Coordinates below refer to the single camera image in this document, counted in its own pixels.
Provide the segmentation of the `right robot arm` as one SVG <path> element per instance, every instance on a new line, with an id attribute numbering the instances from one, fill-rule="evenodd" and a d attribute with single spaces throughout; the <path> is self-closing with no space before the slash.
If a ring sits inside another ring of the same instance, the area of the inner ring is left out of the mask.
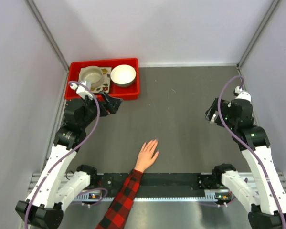
<path id="1" fill-rule="evenodd" d="M 275 169 L 265 130 L 254 124 L 253 106 L 247 99 L 215 98 L 205 113 L 210 123 L 226 128 L 246 159 L 255 181 L 251 188 L 231 164 L 212 170 L 213 184 L 227 187 L 248 213 L 253 229 L 286 229 L 286 192 Z"/>

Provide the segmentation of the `red plaid sleeve forearm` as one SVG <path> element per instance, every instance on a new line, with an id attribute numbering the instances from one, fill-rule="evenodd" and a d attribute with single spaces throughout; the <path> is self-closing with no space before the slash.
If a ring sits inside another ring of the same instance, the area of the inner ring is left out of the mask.
<path id="1" fill-rule="evenodd" d="M 96 229 L 123 229 L 138 192 L 143 173 L 133 169 Z"/>

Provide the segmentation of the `person's hand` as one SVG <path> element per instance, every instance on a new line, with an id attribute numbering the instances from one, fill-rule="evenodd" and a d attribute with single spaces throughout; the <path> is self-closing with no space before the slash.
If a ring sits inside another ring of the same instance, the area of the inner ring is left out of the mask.
<path id="1" fill-rule="evenodd" d="M 143 144 L 134 167 L 136 171 L 143 173 L 146 169 L 154 164 L 159 155 L 159 151 L 155 152 L 157 145 L 157 139 Z"/>

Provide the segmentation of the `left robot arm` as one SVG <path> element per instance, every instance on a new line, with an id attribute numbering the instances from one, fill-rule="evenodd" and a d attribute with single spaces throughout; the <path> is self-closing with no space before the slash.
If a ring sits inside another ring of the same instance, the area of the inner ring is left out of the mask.
<path id="1" fill-rule="evenodd" d="M 123 101 L 105 92 L 101 92 L 100 96 L 101 100 L 97 96 L 85 95 L 66 102 L 63 124 L 55 135 L 50 156 L 39 180 L 27 198 L 18 201 L 15 207 L 25 228 L 58 228 L 68 206 L 77 197 L 85 195 L 86 188 L 95 188 L 98 201 L 107 194 L 105 188 L 99 187 L 97 169 L 88 165 L 80 165 L 67 183 L 61 185 L 69 164 L 91 136 L 86 133 L 86 128 L 92 122 L 97 123 L 100 117 L 115 114 Z"/>

